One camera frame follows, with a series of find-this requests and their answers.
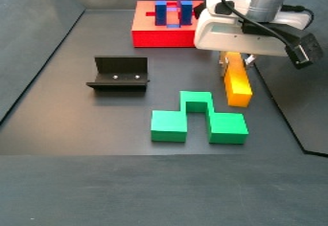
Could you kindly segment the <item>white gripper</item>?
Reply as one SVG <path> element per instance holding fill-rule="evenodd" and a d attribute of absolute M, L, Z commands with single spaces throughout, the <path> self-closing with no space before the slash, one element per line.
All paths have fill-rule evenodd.
<path fill-rule="evenodd" d="M 196 49 L 230 51 L 247 55 L 245 66 L 251 67 L 255 55 L 285 57 L 283 43 L 271 36 L 242 33 L 242 25 L 250 22 L 261 29 L 261 23 L 285 24 L 305 30 L 310 16 L 283 10 L 283 0 L 204 0 L 204 8 L 196 18 L 194 46 Z M 220 77 L 226 71 L 225 52 L 219 53 Z"/>

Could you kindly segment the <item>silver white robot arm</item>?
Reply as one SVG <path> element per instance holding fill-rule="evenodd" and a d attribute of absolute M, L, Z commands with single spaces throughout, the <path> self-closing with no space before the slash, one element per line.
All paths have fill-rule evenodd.
<path fill-rule="evenodd" d="M 312 17 L 285 9 L 283 0 L 204 0 L 194 16 L 198 49 L 287 57 L 295 68 L 313 63 Z"/>

